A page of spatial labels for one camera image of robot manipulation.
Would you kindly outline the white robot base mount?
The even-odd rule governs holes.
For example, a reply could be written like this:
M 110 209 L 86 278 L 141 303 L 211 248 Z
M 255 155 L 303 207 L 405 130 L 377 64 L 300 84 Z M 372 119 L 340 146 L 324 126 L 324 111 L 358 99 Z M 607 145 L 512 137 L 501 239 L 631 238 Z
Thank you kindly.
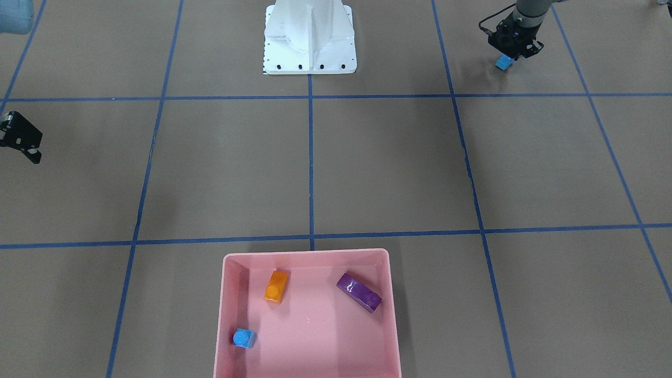
M 266 7 L 265 75 L 354 74 L 353 12 L 341 1 L 276 1 Z

